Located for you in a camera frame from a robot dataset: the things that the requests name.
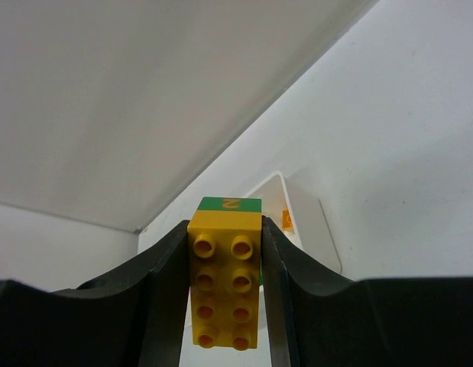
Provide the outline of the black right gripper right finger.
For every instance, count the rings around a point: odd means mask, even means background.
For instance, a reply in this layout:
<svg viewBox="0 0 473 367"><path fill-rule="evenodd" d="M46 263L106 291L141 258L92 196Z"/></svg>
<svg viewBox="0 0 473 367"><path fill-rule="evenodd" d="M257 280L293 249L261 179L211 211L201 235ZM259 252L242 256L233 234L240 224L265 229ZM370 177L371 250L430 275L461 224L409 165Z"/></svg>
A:
<svg viewBox="0 0 473 367"><path fill-rule="evenodd" d="M473 277L352 281L261 232L274 366L473 366Z"/></svg>

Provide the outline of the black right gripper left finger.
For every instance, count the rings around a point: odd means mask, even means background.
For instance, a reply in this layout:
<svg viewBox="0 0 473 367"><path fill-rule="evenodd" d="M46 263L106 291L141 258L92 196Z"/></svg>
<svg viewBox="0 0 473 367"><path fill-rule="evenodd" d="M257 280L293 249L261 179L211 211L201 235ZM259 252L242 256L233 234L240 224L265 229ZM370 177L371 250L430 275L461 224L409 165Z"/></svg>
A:
<svg viewBox="0 0 473 367"><path fill-rule="evenodd" d="M176 366L190 285L187 221L75 289L0 280L0 366Z"/></svg>

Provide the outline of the yellow square lego brick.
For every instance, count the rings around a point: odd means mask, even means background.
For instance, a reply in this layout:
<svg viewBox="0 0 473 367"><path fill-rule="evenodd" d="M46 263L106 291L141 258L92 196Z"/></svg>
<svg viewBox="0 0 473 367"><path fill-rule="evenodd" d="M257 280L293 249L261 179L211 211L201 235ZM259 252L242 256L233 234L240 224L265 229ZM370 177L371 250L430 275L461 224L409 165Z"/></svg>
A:
<svg viewBox="0 0 473 367"><path fill-rule="evenodd" d="M281 214L281 229L287 232L293 232L293 222L291 219L290 211L284 209Z"/></svg>

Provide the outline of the green number lego brick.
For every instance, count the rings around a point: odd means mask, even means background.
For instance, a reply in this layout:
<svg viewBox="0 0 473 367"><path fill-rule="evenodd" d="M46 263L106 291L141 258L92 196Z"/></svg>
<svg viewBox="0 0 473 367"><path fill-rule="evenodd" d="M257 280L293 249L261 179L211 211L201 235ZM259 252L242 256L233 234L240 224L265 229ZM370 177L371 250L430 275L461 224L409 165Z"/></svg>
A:
<svg viewBox="0 0 473 367"><path fill-rule="evenodd" d="M202 198L187 227L193 285L246 294L260 285L260 199Z"/></svg>

